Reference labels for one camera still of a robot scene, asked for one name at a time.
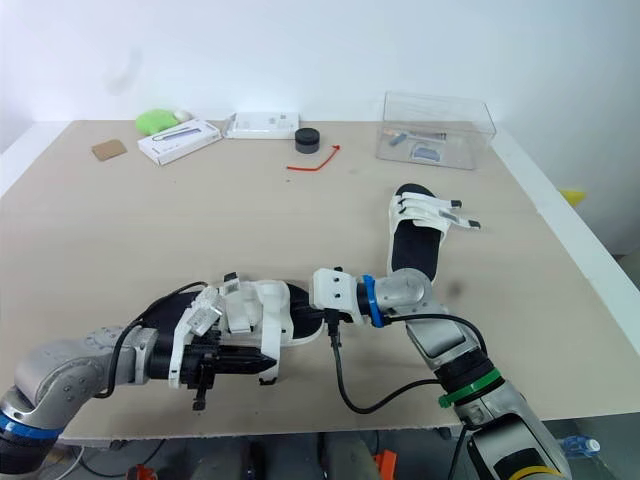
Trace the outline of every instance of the red cable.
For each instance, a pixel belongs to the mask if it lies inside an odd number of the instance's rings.
[[[324,162],[322,162],[317,167],[292,167],[291,165],[287,165],[287,169],[296,170],[297,172],[317,172],[322,167],[324,167],[327,163],[329,163],[329,161],[336,155],[336,153],[338,153],[338,150],[340,150],[340,145],[331,145],[331,147],[333,148],[333,152],[331,152],[331,155],[329,155],[329,158],[327,158]]]

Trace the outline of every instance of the orange object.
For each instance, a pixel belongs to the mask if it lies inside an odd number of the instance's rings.
[[[391,450],[383,450],[382,453],[373,456],[373,460],[378,466],[380,478],[382,480],[393,480],[396,473],[396,460],[398,455]]]
[[[329,155],[329,158],[327,158],[324,162],[322,162],[317,167],[292,167],[291,165],[287,165],[287,168],[289,170],[296,170],[298,172],[317,172],[322,167],[324,167],[327,163],[329,163],[329,160],[331,160],[336,155],[336,153],[338,153],[338,150],[340,150],[340,145],[331,145],[331,147],[333,148],[333,152],[331,152],[331,155]]]
[[[158,476],[153,468],[136,465],[129,469],[126,480],[158,480]]]

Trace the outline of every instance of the clear plastic box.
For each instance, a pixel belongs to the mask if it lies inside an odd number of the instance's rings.
[[[376,155],[471,170],[495,133],[487,106],[478,100],[387,92]]]

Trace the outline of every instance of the wooden table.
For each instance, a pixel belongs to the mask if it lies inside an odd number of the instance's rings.
[[[479,232],[450,230],[435,292],[483,331],[489,353],[544,419],[640,410],[640,360],[609,310],[490,153],[475,171],[378,160],[376,126],[313,124],[313,156],[289,141],[224,140],[165,167],[138,151],[132,122],[72,123],[0,203],[0,389],[30,348],[123,325],[192,280],[304,284],[319,267],[384,275],[387,208],[406,182],[464,202]],[[99,162],[111,138],[129,152]],[[299,173],[342,150],[323,170]],[[461,287],[451,296],[452,285]],[[347,388],[358,404],[431,373],[402,325],[344,327]],[[63,438],[150,438],[441,426],[439,387],[359,416],[342,403],[328,339],[285,350],[278,383],[219,376],[204,412],[193,391],[153,381],[92,400]]]

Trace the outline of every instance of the green ring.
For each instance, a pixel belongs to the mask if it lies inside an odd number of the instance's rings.
[[[453,393],[449,393],[448,395],[442,395],[438,399],[438,403],[442,408],[449,408],[453,403],[462,400],[464,397],[468,397],[469,395],[476,393],[482,390],[487,385],[495,382],[498,378],[501,377],[500,372],[497,368],[494,368],[486,375],[480,377],[473,383],[470,383],[466,387],[462,387],[460,390],[456,390]]]

